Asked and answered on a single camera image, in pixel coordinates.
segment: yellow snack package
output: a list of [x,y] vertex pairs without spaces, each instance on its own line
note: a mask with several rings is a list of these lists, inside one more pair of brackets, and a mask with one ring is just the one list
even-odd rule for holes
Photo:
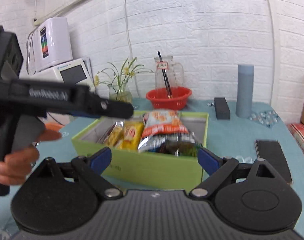
[[113,128],[110,135],[105,139],[104,144],[109,147],[113,147],[117,141],[122,137],[123,127],[116,126]]
[[125,122],[123,142],[119,149],[137,150],[144,129],[143,122]]

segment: red striped cushion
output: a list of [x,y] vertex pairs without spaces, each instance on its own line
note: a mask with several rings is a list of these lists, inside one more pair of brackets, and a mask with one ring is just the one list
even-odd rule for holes
[[304,153],[304,125],[302,123],[292,123],[287,125],[287,127]]

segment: label on pitcher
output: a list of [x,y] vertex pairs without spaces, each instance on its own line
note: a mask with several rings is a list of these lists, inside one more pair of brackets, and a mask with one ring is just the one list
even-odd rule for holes
[[169,69],[169,65],[166,61],[158,61],[156,63],[156,68],[157,69]]

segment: snack package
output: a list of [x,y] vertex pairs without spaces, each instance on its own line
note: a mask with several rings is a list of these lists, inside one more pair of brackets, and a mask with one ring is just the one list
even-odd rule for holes
[[144,129],[144,123],[128,121],[124,123],[123,141],[118,149],[137,150],[140,143],[141,134]]
[[123,136],[123,122],[116,122],[114,128],[108,137],[105,138],[104,144],[108,147],[113,147]]
[[143,131],[138,152],[151,151],[176,156],[196,156],[202,146],[180,121],[176,111],[156,110],[143,116]]

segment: white electronic device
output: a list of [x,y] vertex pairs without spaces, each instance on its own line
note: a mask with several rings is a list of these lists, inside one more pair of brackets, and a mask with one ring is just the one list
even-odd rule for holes
[[72,84],[88,85],[91,92],[95,92],[93,84],[92,70],[88,58],[75,59],[60,65],[56,65],[34,75],[28,76],[29,79],[43,81],[57,81]]
[[33,33],[32,41],[37,72],[73,59],[65,17],[47,19]]

